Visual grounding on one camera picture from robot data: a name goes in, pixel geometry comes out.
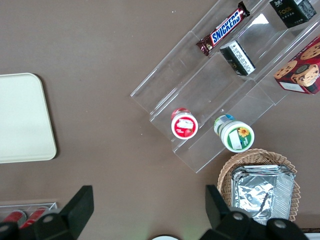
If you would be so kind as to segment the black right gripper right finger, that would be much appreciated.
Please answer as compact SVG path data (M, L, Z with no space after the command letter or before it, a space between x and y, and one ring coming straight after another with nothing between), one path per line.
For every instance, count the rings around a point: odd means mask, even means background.
M202 240L264 240L265 227L239 210L230 210L215 185L205 187L205 211L211 228Z

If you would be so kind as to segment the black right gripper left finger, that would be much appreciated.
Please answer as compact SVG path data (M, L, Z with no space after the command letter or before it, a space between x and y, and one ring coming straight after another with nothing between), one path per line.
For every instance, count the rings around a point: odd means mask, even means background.
M94 212L91 185L84 185L59 213L48 213L34 225L37 240L76 240Z

